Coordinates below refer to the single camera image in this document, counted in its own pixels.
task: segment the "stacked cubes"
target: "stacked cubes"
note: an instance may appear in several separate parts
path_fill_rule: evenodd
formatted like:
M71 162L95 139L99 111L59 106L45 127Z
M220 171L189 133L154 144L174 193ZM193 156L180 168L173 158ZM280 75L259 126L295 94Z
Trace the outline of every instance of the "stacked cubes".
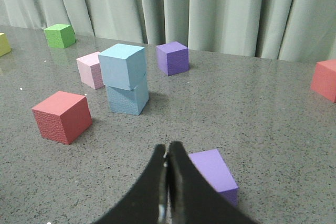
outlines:
M49 47L66 48L76 42L72 25L56 24L44 29Z
M5 55L10 51L11 49L6 34L0 33L0 56Z
M189 154L206 181L233 206L238 204L238 186L217 149Z
M156 47L157 66L168 76L189 70L189 49L179 42Z
M42 137L71 144L91 124L84 95L58 91L32 108Z
M310 88L336 102L336 59L317 62Z
M99 54L112 112L139 115L148 102L145 49L116 44Z
M81 81L93 89L104 87L98 54L94 52L76 59Z

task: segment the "light blue cube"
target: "light blue cube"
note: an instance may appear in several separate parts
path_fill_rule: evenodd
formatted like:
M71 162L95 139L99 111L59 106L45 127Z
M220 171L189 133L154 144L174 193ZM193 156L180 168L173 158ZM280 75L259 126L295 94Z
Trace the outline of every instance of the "light blue cube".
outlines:
M146 74L144 47L116 44L99 54L99 62L106 86L132 90Z
M147 76L132 90L106 86L106 92L112 112L140 115L149 100Z

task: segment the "green cube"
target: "green cube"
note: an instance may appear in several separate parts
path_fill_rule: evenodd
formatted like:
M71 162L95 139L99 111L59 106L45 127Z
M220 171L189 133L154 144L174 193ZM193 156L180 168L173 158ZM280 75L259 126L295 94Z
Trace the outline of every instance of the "green cube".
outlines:
M76 42L72 25L56 24L44 29L49 47L66 48Z
M5 55L6 53L10 51L11 51L11 48L8 43L6 34L0 33L0 56Z

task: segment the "table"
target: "table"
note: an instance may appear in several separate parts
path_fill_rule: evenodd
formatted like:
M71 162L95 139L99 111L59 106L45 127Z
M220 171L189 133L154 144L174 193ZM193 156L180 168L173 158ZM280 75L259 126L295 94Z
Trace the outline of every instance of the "table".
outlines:
M148 59L150 100L133 116L110 112L76 65L120 41L76 36L58 49L42 30L0 31L13 49L0 57L1 223L91 223L172 141L217 148L238 208L260 223L335 222L336 104L309 89L314 65L190 50L190 71L168 77L154 45L125 42ZM59 90L86 94L93 118L69 146L41 138L31 111Z

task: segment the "gray curtain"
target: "gray curtain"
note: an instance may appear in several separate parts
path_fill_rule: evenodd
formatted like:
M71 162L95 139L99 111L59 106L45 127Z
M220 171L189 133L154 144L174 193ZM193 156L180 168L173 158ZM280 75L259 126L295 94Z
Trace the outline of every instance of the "gray curtain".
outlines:
M336 0L0 0L0 25L289 61L336 58Z

